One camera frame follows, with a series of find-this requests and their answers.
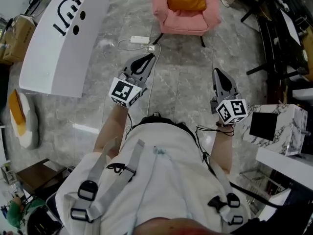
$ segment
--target armrest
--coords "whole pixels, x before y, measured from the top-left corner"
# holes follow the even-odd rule
[[[203,18],[209,29],[214,28],[220,22],[219,0],[205,0],[206,9],[203,11]]]
[[[168,14],[167,0],[152,0],[152,9],[157,19],[164,23]]]

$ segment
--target white shoe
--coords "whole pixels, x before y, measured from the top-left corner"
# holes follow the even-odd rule
[[[229,7],[229,3],[228,2],[226,2],[225,0],[221,0],[221,2],[222,2],[222,4],[225,6],[225,7]]]

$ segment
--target power strip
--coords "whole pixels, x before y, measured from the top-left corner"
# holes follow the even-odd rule
[[[132,44],[142,44],[147,45],[150,41],[150,37],[140,37],[140,36],[132,36],[131,43]]]

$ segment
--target person in green shirt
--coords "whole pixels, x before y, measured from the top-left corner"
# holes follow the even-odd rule
[[[19,197],[14,197],[11,201],[6,219],[10,225],[20,228],[22,219],[30,212],[33,212],[36,208],[44,206],[45,201],[36,198],[25,206],[22,204],[22,200]]]

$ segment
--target marble box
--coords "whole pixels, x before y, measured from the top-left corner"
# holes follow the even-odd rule
[[[289,105],[248,105],[248,117],[243,120],[241,138],[259,147],[290,156],[301,152],[308,113],[300,107]],[[250,134],[252,113],[277,113],[277,123],[273,141]]]

